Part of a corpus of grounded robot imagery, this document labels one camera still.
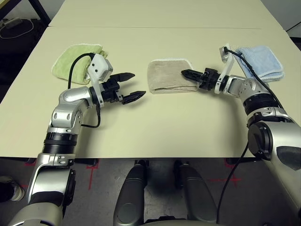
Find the beige towel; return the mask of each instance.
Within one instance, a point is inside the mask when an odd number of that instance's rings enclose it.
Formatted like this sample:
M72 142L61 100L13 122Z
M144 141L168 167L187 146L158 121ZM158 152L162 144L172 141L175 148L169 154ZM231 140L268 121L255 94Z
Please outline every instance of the beige towel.
M147 80L151 93L179 93L197 91L197 84L184 78L182 70L193 69L184 58L159 59L150 62Z

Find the red tape marking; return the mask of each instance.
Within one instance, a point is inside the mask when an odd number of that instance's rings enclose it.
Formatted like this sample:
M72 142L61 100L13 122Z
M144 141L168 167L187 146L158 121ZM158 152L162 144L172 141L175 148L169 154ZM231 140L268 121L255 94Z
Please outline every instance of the red tape marking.
M35 166L36 165L36 161L34 161L33 163L24 163L25 166Z
M99 162L100 162L100 159L98 159L98 163L97 163L96 166L87 166L87 167L86 167L86 169L91 169L88 190L90 190L91 187L92 187L93 171L96 170L96 169L98 169Z
M233 169L234 165L230 165L227 163L226 158L224 158L224 165L230 169ZM210 182L224 182L227 179L208 179ZM240 181L241 178L237 178L234 174L232 175L232 178L230 178L230 181L233 182L234 187L237 187L237 182Z

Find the floor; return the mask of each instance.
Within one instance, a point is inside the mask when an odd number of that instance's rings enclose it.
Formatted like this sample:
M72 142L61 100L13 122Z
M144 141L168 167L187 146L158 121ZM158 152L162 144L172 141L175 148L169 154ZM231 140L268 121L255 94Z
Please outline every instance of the floor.
M182 159L189 161L204 178L215 202L218 202L231 165L222 158ZM172 173L175 159L150 159L149 181L145 188L144 219L160 216L185 218L187 215L182 190L174 188ZM73 203L67 208L63 225L112 225L115 203L128 171L134 165L129 159L100 159L91 168L75 164L76 188ZM9 175L25 189L33 165L0 159L0 175ZM26 205L20 202L0 203L0 225ZM226 226L297 226L277 181L262 161L242 163L226 190L221 208L221 223Z

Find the green towel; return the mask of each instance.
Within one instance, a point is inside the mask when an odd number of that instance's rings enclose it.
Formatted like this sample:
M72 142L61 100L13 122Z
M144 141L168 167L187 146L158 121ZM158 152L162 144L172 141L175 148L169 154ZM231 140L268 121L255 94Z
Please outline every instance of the green towel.
M108 55L103 51L103 47L98 44L77 44L70 46L52 66L52 74L57 78L68 80L72 63L83 53L98 53L103 55L104 58ZM90 79L87 78L86 75L90 63L91 58L89 56L84 56L75 64L72 73L72 82L84 85L87 85L90 82Z

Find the light blue towel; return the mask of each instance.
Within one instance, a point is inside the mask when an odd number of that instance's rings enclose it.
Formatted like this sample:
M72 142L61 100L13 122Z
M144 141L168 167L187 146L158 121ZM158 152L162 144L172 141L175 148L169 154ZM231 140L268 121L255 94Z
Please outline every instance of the light blue towel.
M247 60L256 72L258 77L265 81L278 81L284 77L283 66L274 55L272 50L267 46L257 46L254 48L238 48L237 53ZM252 73L247 68L245 63L235 56L241 69L244 71L247 78L253 78Z

